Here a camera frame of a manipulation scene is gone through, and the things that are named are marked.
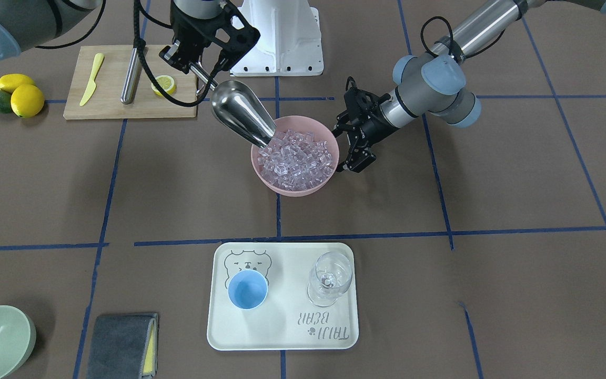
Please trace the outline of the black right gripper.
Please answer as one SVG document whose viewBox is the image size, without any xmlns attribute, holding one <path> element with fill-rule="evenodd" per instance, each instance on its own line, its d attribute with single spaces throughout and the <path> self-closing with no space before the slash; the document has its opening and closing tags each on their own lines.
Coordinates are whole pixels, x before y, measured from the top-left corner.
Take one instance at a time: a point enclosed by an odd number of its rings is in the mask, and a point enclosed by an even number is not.
<svg viewBox="0 0 606 379">
<path fill-rule="evenodd" d="M 159 51 L 159 57 L 179 72 L 189 74 L 204 49 L 216 45 L 217 15 L 218 5 L 171 5 L 170 23 L 175 36 L 172 45 Z"/>
</svg>

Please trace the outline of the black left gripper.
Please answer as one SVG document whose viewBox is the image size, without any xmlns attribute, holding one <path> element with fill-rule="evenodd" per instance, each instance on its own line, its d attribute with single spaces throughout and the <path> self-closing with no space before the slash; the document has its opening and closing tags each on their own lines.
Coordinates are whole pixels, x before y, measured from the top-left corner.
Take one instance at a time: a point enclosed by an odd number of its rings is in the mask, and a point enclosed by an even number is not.
<svg viewBox="0 0 606 379">
<path fill-rule="evenodd" d="M 336 171 L 360 173 L 377 160 L 372 146 L 399 131 L 399 128 L 387 120 L 379 105 L 368 108 L 347 105 L 346 108 L 344 126 L 335 127 L 339 147 Z"/>
</svg>

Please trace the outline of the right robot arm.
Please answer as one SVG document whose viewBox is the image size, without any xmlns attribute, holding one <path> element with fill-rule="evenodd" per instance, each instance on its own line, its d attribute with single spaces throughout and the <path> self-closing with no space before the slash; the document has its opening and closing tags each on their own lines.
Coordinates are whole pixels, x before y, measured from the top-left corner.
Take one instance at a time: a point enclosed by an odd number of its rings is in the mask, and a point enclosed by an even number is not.
<svg viewBox="0 0 606 379">
<path fill-rule="evenodd" d="M 51 41 L 77 26 L 93 11 L 102 16 L 105 1 L 0 1 L 0 61 L 34 48 L 53 49 Z M 229 1 L 171 1 L 171 52 L 184 51 L 185 62 L 198 62 L 217 29 L 228 25 Z"/>
</svg>

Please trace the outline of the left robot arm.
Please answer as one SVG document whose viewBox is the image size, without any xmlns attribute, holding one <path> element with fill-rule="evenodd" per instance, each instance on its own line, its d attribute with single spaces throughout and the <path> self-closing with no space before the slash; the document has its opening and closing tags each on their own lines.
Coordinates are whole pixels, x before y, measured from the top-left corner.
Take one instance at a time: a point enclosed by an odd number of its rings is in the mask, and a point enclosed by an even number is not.
<svg viewBox="0 0 606 379">
<path fill-rule="evenodd" d="M 355 79 L 348 77 L 346 110 L 337 115 L 332 133 L 335 137 L 346 134 L 349 151 L 336 170 L 360 173 L 377 159 L 373 145 L 426 113 L 454 127 L 473 125 L 482 105 L 466 89 L 462 63 L 488 50 L 508 26 L 542 5 L 542 1 L 488 1 L 455 28 L 445 20 L 445 36 L 433 46 L 421 38 L 422 55 L 406 55 L 395 63 L 395 88 L 390 93 L 359 89 Z"/>
</svg>

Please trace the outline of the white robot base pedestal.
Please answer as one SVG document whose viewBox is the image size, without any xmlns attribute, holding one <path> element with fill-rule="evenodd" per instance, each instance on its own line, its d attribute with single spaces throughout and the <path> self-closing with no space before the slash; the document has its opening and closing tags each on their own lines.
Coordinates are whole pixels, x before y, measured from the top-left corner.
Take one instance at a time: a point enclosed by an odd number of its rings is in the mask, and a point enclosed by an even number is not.
<svg viewBox="0 0 606 379">
<path fill-rule="evenodd" d="M 324 72 L 319 12 L 308 1 L 244 1 L 238 9 L 260 38 L 231 75 L 293 77 Z"/>
</svg>

